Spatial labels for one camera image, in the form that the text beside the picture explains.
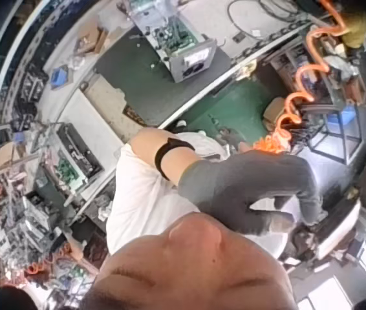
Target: black metal stand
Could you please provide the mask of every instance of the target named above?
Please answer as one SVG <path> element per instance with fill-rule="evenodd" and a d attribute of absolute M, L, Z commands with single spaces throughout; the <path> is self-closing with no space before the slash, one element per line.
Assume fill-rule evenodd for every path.
<path fill-rule="evenodd" d="M 323 120 L 324 120 L 324 125 L 323 125 L 323 129 L 321 129 L 320 133 L 323 134 L 323 137 L 315 144 L 312 144 L 312 139 L 308 140 L 308 148 L 311 150 L 311 152 L 319 154 L 321 156 L 327 157 L 331 160 L 337 161 L 339 163 L 342 163 L 344 165 L 348 165 L 352 159 L 355 157 L 355 155 L 357 154 L 358 150 L 360 149 L 361 143 L 362 143 L 362 136 L 361 136 L 361 124 L 360 124 L 360 115 L 358 112 L 358 107 L 357 105 L 354 105 L 354 110 L 356 112 L 356 122 L 357 122 L 357 127 L 358 127 L 358 136 L 349 136 L 345 133 L 345 126 L 343 124 L 343 118 L 341 115 L 341 111 L 338 109 L 335 109 L 334 107 L 326 107 L 325 105 L 307 105 L 305 107 L 301 108 L 302 112 L 306 112 L 306 113 L 311 113 L 311 114 L 322 114 L 323 115 Z M 337 119 L 338 119 L 338 126 L 339 126 L 339 133 L 333 133 L 330 131 L 330 129 L 328 128 L 328 121 L 327 121 L 327 115 L 328 114 L 335 114 L 337 115 Z M 317 147 L 322 144 L 322 142 L 327 138 L 327 137 L 335 137 L 335 138 L 341 138 L 342 141 L 342 145 L 343 145 L 343 157 L 340 158 L 338 156 L 329 154 L 327 152 L 323 152 L 321 150 L 318 150 Z M 347 149 L 347 140 L 356 142 L 356 146 L 353 148 L 352 151 L 349 151 Z"/>

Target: black work mat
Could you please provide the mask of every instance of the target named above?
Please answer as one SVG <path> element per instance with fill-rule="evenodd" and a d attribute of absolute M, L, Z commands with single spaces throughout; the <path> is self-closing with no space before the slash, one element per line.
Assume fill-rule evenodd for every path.
<path fill-rule="evenodd" d="M 209 69 L 175 83 L 147 40 L 130 38 L 139 34 L 137 27 L 126 33 L 98 60 L 96 69 L 124 92 L 127 104 L 148 126 L 159 126 L 230 68 L 229 56 L 218 48 Z"/>

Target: forearm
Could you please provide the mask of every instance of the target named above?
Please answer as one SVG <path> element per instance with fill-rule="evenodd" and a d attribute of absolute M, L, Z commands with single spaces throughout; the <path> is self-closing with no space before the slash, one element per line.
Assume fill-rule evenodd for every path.
<path fill-rule="evenodd" d="M 156 168 L 155 157 L 167 139 L 178 139 L 174 134 L 160 129 L 144 128 L 129 142 L 133 152 L 148 165 Z M 196 153 L 187 147 L 178 147 L 164 155 L 161 168 L 172 183 L 178 185 L 183 172 L 194 162 L 200 160 Z"/>

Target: wrist strap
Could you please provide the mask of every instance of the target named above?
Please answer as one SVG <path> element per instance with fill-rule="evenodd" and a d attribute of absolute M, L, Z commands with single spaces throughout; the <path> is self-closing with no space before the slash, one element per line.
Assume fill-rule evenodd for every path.
<path fill-rule="evenodd" d="M 192 146 L 192 144 L 182 141 L 175 138 L 168 138 L 167 143 L 163 144 L 162 147 L 159 148 L 159 150 L 156 153 L 155 156 L 155 165 L 156 169 L 159 171 L 159 173 L 168 180 L 169 178 L 164 174 L 162 170 L 162 160 L 164 155 L 166 155 L 170 150 L 173 150 L 177 147 L 188 147 L 191 150 L 195 150 L 195 148 Z"/>

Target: nose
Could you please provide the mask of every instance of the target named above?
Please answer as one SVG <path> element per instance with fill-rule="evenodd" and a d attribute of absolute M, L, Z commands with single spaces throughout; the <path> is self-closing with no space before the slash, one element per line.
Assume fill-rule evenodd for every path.
<path fill-rule="evenodd" d="M 222 231 L 201 214 L 184 218 L 169 232 L 173 245 L 210 254 L 216 253 L 222 243 Z"/>

